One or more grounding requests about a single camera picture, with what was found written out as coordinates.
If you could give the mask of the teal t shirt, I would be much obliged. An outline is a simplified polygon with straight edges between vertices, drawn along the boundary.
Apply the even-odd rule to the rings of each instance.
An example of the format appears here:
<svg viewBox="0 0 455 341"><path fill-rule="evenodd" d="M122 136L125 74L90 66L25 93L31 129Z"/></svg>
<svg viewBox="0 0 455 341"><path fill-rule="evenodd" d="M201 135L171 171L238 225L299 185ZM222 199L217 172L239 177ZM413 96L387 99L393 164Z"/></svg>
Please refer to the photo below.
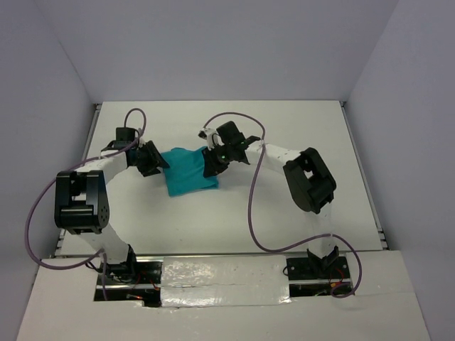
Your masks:
<svg viewBox="0 0 455 341"><path fill-rule="evenodd" d="M173 148L162 153L162 157L169 165L164 169L166 187L170 197L177 197L200 190L218 189L219 182L216 176L205 178L205 160L201 147L196 150Z"/></svg>

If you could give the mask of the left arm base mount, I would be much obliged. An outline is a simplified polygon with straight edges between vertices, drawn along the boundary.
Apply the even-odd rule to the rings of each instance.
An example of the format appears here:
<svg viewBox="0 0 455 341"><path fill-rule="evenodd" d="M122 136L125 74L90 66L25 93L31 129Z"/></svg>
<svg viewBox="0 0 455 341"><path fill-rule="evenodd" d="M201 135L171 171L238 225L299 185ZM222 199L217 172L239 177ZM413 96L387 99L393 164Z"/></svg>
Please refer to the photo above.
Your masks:
<svg viewBox="0 0 455 341"><path fill-rule="evenodd" d="M85 265L97 273L94 301L139 301L146 307L161 306L162 261L140 261L131 254L125 264Z"/></svg>

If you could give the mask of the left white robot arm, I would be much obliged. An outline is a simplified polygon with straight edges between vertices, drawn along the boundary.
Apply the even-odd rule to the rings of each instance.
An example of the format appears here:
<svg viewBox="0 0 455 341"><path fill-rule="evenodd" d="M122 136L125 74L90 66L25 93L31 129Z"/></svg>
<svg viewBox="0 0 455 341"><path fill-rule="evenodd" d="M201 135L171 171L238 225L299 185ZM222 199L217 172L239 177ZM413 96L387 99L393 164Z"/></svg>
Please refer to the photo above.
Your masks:
<svg viewBox="0 0 455 341"><path fill-rule="evenodd" d="M139 265L132 247L109 223L107 184L130 167L149 177L170 165L153 141L141 140L138 130L118 127L115 139L102 149L101 156L75 170L59 172L55 182L56 226L78 236L95 251L102 249L106 273L123 283L138 277Z"/></svg>

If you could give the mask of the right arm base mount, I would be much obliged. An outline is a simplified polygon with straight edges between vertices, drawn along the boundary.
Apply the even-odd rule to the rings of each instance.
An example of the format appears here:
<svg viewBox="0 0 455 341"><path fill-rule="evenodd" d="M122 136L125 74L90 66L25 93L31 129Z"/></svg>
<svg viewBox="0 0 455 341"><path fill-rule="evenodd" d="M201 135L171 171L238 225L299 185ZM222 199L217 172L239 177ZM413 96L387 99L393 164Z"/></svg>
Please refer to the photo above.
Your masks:
<svg viewBox="0 0 455 341"><path fill-rule="evenodd" d="M292 298L350 295L353 284L345 256L337 246L323 258L307 251L306 256L286 259L282 273L288 278L289 294Z"/></svg>

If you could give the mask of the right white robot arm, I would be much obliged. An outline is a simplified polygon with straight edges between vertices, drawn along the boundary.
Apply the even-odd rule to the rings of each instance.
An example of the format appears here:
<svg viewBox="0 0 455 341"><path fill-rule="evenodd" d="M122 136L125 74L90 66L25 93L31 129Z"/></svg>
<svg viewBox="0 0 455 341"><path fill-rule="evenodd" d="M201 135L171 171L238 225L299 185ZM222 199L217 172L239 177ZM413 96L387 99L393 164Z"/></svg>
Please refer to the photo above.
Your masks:
<svg viewBox="0 0 455 341"><path fill-rule="evenodd" d="M304 151L295 151L269 144L266 142L265 126L258 121L256 123L261 129L261 135L248 137L233 121L216 129L204 124L198 133L206 142L206 147L202 150L203 176L208 178L220 175L233 161L254 164L255 171L247 199L247 225L252 241L262 251L281 253L320 239L322 243L316 251L307 249L306 252L310 272L315 277L324 278L332 272L339 257L339 248L333 241L334 236L324 227L326 218L323 217L323 209L329 208L333 202L336 181L316 149L309 147ZM294 204L315 219L313 226L318 227L320 233L280 249L270 249L259 242L253 227L252 205L259 171L263 167L284 176Z"/></svg>

